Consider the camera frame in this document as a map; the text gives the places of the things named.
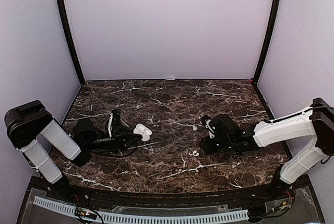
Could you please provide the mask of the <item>white oval charging case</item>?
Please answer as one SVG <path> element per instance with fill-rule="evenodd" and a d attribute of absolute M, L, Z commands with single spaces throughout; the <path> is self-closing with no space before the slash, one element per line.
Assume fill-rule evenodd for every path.
<path fill-rule="evenodd" d="M 150 136 L 152 135 L 152 131 L 144 126 L 143 124 L 137 124 L 136 127 L 133 130 L 134 134 L 138 134 L 142 136 L 142 141 L 147 142 L 150 140 Z"/>

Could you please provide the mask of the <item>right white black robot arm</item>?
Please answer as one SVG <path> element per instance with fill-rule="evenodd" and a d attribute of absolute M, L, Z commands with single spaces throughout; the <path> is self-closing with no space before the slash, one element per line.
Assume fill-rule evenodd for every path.
<path fill-rule="evenodd" d="M 205 154 L 234 151 L 242 154 L 299 137 L 310 137 L 308 144 L 291 160 L 277 169 L 273 183 L 266 189 L 271 200 L 277 200 L 301 175 L 324 159 L 333 156 L 333 107 L 322 98 L 290 115 L 263 120 L 240 128 L 227 114 L 201 118 L 207 137 L 200 141 Z"/>

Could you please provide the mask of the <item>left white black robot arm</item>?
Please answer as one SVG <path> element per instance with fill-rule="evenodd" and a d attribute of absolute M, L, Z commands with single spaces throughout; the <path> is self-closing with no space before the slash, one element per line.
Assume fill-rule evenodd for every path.
<path fill-rule="evenodd" d="M 39 143 L 47 140 L 72 164 L 82 167 L 92 154 L 123 158 L 124 151 L 137 147 L 151 131 L 138 124 L 134 130 L 121 122 L 121 112 L 112 110 L 106 131 L 93 125 L 89 118 L 79 119 L 70 135 L 46 110 L 39 100 L 10 109 L 4 117 L 7 136 L 13 146 L 23 153 L 31 165 L 53 186 L 53 192 L 62 201 L 69 201 L 74 190 L 67 185 L 67 177 Z"/>

